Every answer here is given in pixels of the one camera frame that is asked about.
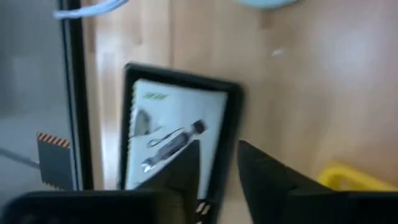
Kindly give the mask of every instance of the white cable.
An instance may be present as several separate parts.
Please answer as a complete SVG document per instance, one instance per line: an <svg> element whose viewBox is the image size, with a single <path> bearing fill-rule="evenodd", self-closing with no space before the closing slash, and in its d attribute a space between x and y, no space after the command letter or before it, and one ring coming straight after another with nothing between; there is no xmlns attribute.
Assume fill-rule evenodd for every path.
<svg viewBox="0 0 398 224"><path fill-rule="evenodd" d="M94 6L82 7L80 9L54 11L54 17L56 19L76 19L80 17L97 16L113 11L128 1L129 0L109 0Z"/></svg>

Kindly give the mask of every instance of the yellow object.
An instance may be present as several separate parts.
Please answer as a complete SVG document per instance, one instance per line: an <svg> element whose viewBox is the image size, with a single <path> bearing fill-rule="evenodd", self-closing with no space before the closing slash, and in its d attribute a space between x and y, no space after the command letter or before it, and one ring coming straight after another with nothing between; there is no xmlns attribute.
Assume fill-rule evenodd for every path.
<svg viewBox="0 0 398 224"><path fill-rule="evenodd" d="M391 184L339 162L332 162L324 169L318 181L333 190L398 190Z"/></svg>

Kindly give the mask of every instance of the wooden surface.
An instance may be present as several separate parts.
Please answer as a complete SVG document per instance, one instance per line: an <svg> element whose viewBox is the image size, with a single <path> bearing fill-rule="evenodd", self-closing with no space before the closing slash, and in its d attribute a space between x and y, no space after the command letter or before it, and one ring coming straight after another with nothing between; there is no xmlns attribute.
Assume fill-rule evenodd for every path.
<svg viewBox="0 0 398 224"><path fill-rule="evenodd" d="M129 61L239 82L239 138L310 177L335 159L398 185L397 11L395 0L303 0L275 11L130 0L85 19L96 187L115 185ZM234 160L220 223L250 222Z"/></svg>

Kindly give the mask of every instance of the black plastic edge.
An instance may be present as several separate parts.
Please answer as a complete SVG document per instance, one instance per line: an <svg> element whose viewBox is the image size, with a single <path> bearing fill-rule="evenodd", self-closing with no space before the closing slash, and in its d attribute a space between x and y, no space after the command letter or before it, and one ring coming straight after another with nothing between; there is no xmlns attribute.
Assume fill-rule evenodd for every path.
<svg viewBox="0 0 398 224"><path fill-rule="evenodd" d="M59 5L61 9L77 9L81 7L80 0L59 0ZM83 26L81 19L62 20L60 22L62 27L63 46L65 49L72 136L74 144L77 144L75 147L79 148L79 155L76 155L76 152L74 153L75 170L80 170L81 172L82 183L78 183L78 188L82 190L91 190L94 188L94 185L91 166L90 124L86 93Z"/></svg>
<svg viewBox="0 0 398 224"><path fill-rule="evenodd" d="M228 180L229 165L234 150L235 136L238 132L239 120L243 108L243 89L237 83L225 82L191 73L178 72L164 68L155 68L134 63L128 63L124 67L124 75L125 82L121 124L119 189L124 189L126 183L132 85L135 81L140 78L145 78L155 82L190 88L199 88L203 90L225 91L228 93L227 105L224 112L224 120L220 132L220 140L218 142L208 186L208 193L206 195L206 200L218 205L212 211L210 218L210 223L216 223L218 213L223 202L225 185Z"/></svg>

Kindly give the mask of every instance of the acer logo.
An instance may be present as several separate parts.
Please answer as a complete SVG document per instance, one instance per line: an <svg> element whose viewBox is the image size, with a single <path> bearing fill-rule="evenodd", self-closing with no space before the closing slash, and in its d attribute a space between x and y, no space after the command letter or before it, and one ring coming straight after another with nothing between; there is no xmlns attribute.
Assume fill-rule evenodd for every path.
<svg viewBox="0 0 398 224"><path fill-rule="evenodd" d="M144 95L145 99L150 99L150 100L164 100L164 98L167 97L167 94L163 93L151 93L148 92Z"/></svg>

